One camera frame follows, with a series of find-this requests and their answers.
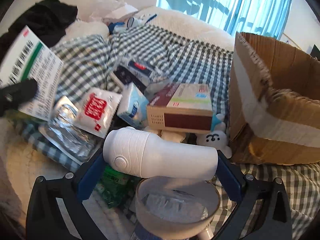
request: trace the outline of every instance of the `blue curtain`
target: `blue curtain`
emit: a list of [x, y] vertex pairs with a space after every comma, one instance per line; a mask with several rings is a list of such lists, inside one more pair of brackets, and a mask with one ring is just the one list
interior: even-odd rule
[[256, 33], [280, 39], [291, 0], [157, 0], [157, 6], [192, 15], [235, 36]]

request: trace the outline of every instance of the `tissue pack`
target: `tissue pack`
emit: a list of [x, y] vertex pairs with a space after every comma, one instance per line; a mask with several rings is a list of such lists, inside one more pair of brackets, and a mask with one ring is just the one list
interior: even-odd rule
[[141, 122], [147, 119], [146, 107], [149, 101], [134, 83], [130, 83], [127, 88], [124, 88], [122, 96], [117, 116], [132, 127], [141, 128]]

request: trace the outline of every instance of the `stuffed toy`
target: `stuffed toy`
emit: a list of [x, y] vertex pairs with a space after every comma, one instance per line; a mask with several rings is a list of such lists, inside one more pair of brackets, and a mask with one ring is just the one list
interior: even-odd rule
[[197, 134], [197, 145], [214, 147], [220, 150], [226, 158], [231, 158], [232, 151], [227, 145], [228, 138], [225, 134], [226, 124], [223, 122], [224, 115], [217, 114], [213, 117], [212, 123], [214, 123], [214, 129], [208, 134]]

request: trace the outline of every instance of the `button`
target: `button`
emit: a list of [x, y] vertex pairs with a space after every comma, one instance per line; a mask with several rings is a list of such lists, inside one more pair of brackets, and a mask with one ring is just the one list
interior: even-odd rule
[[37, 182], [42, 182], [43, 179], [44, 179], [44, 176], [39, 176], [39, 177], [36, 179], [36, 181], [37, 181]]
[[72, 178], [73, 178], [73, 173], [72, 173], [72, 172], [68, 172], [68, 173], [65, 175], [65, 177], [66, 177], [67, 179], [72, 179]]
[[253, 179], [254, 179], [254, 176], [253, 176], [252, 174], [248, 173], [248, 174], [245, 175], [245, 178], [246, 178], [247, 180], [253, 180]]
[[115, 165], [116, 165], [118, 168], [124, 169], [125, 167], [127, 167], [128, 162], [127, 162], [127, 160], [126, 160], [124, 157], [119, 156], [119, 157], [117, 157], [117, 158], [115, 159]]
[[280, 179], [280, 178], [276, 178], [275, 181], [276, 181], [276, 183], [278, 183], [278, 184], [282, 184], [282, 179]]

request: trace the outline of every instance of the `gingham bedsheet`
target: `gingham bedsheet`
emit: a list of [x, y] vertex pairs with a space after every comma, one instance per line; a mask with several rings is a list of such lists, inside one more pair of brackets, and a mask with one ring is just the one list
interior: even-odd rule
[[[108, 72], [122, 56], [131, 56], [149, 62], [156, 71], [169, 74], [175, 82], [208, 84], [214, 112], [228, 114], [228, 83], [233, 53], [217, 46], [145, 25], [110, 36], [106, 41], [99, 35], [77, 38], [57, 44], [52, 51], [64, 61], [56, 100], [66, 95], [75, 104], [92, 86], [120, 91], [108, 77]], [[36, 123], [18, 124], [17, 130], [35, 149], [67, 169], [74, 172], [79, 167], [38, 132]], [[298, 239], [319, 210], [320, 165], [241, 164], [240, 167], [243, 173], [252, 173], [257, 179], [272, 181], [279, 177], [284, 181], [292, 209], [293, 238]], [[213, 230], [217, 232], [235, 203], [229, 200], [218, 180], [213, 180], [213, 183], [221, 197], [212, 223]], [[130, 199], [123, 210], [134, 221], [132, 212], [125, 208], [129, 204]], [[242, 236], [250, 231], [256, 215], [257, 212], [252, 212]]]

